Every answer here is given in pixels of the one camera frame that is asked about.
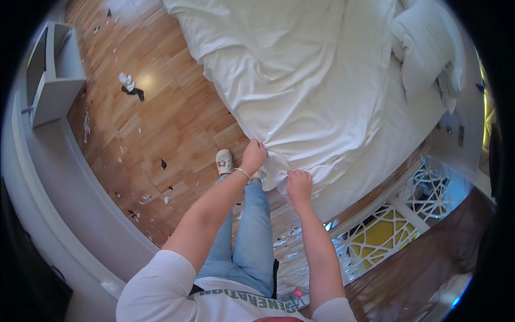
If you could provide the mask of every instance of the hand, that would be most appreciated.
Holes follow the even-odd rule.
[[[256,139],[252,139],[243,152],[240,168],[252,176],[265,163],[267,155],[265,147]]]
[[[307,171],[288,171],[288,183],[286,189],[294,207],[306,202],[311,202],[311,186],[313,178]]]

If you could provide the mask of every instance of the white cabinet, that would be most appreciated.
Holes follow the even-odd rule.
[[[66,117],[85,82],[75,28],[47,22],[27,65],[32,127]]]

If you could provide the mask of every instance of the lattice panel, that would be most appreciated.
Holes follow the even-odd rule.
[[[418,231],[392,205],[385,203],[333,239],[342,274],[352,281],[417,238]]]
[[[450,194],[452,182],[451,178],[422,164],[396,197],[404,200],[408,208],[432,227],[447,217],[467,195],[463,189],[462,193]]]

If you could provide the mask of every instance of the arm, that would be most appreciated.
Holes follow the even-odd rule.
[[[263,165],[266,156],[263,145],[252,139],[243,153],[240,168],[252,175]],[[235,171],[224,181],[211,187],[186,211],[162,249],[181,254],[198,273],[208,257],[218,229],[237,202],[247,181],[245,174]]]
[[[311,203],[312,180],[309,172],[288,172],[288,195],[300,217],[310,267],[310,307],[314,313],[327,301],[345,297],[345,290],[334,244]]]

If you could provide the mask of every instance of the white t-shirt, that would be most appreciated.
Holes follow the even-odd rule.
[[[157,252],[122,291],[116,320],[254,321],[290,316],[302,321],[356,321],[345,298],[322,304],[310,320],[287,304],[263,297],[252,287],[215,277],[195,280],[196,275],[193,265],[182,255],[170,250]],[[205,291],[188,297],[193,283]]]

